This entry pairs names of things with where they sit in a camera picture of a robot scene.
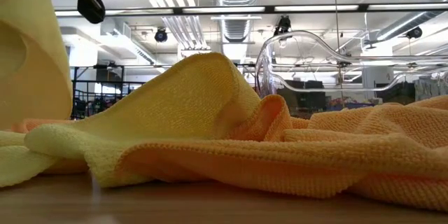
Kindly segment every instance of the towel fold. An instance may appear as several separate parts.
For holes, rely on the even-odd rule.
[[[89,167],[103,187],[216,180],[448,211],[447,125],[448,96],[292,118],[225,56],[195,55],[98,115],[0,132],[0,186]]]

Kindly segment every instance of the table surface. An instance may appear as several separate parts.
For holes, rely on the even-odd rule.
[[[88,175],[75,175],[1,189],[0,223],[448,223],[448,214],[354,195],[305,199],[213,182],[101,190]]]

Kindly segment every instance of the ceiling light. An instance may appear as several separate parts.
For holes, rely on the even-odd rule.
[[[56,17],[82,17],[77,10],[57,10]]]
[[[106,16],[112,15],[162,15],[173,14],[171,8],[149,8],[149,9],[121,9],[121,10],[106,10]]]
[[[448,3],[371,4],[369,11],[446,9]]]
[[[358,5],[343,5],[337,6],[338,11],[354,11],[358,9]],[[336,11],[334,5],[322,5],[322,6],[275,6],[276,12],[288,12],[288,11]]]
[[[261,16],[219,16],[210,17],[210,20],[261,20]]]
[[[193,13],[261,13],[265,11],[263,6],[235,6],[235,7],[202,7],[183,8],[185,14]]]

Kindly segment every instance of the microfiber cloth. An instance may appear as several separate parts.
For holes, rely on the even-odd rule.
[[[14,123],[9,131],[16,133],[28,133],[32,131],[34,128],[48,123],[72,123],[71,120],[49,120],[49,119],[35,119],[35,118],[27,118],[22,122]]]
[[[448,211],[447,125],[448,96],[292,118],[225,56],[194,55],[103,113],[0,132],[0,186],[89,167],[102,187],[215,180]]]
[[[0,130],[25,118],[69,118],[69,63],[51,1],[0,6]]]

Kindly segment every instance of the ceiling fixture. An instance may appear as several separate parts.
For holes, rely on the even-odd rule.
[[[446,9],[448,3],[403,3],[403,4],[370,4],[369,11],[421,10],[422,8]]]
[[[201,7],[201,8],[184,8],[183,13],[262,13],[265,11],[264,6],[227,6],[227,7]]]
[[[354,11],[358,9],[358,5],[321,5],[321,6],[276,6],[275,12],[288,12],[288,11]]]
[[[219,16],[210,17],[210,20],[261,20],[261,16]]]
[[[159,43],[166,42],[168,40],[166,28],[164,27],[158,28],[157,32],[155,33],[154,39]]]

